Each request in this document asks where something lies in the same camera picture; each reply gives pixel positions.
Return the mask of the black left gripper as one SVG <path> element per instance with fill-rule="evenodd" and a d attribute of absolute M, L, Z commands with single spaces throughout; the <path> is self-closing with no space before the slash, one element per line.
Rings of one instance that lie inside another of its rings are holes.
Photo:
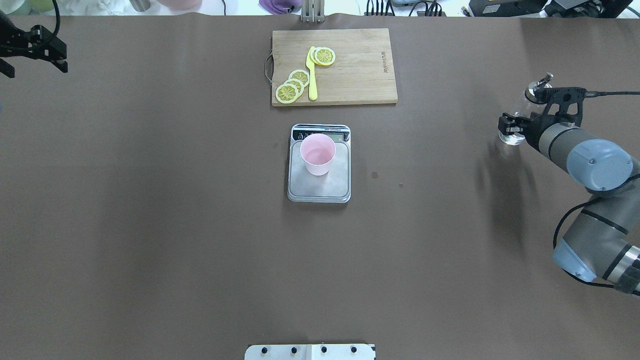
<path fill-rule="evenodd" d="M 0 73 L 8 78 L 15 77 L 15 68 L 5 59 L 25 57 L 51 63 L 62 73 L 68 73 L 67 44 L 58 38 L 61 28 L 61 14 L 55 10 L 55 28 L 48 30 L 41 24 L 30 30 L 16 27 L 9 16 L 2 11 L 0 21 Z"/>

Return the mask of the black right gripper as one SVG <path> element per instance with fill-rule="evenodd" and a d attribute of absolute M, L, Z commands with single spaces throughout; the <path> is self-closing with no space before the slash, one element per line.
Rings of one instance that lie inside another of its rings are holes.
<path fill-rule="evenodd" d="M 498 138 L 510 146 L 519 146 L 525 142 L 540 152 L 540 139 L 548 128 L 543 117 L 533 112 L 533 117 L 516 116 L 503 112 L 498 118 Z"/>

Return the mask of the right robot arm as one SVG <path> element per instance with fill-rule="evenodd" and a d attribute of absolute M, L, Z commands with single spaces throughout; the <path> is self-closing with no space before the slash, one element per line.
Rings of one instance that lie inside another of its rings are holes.
<path fill-rule="evenodd" d="M 498 131 L 503 138 L 519 133 L 590 193 L 558 222 L 553 262 L 578 282 L 638 296 L 639 247 L 627 241 L 639 223 L 638 160 L 569 121 L 546 124 L 504 113 Z"/>

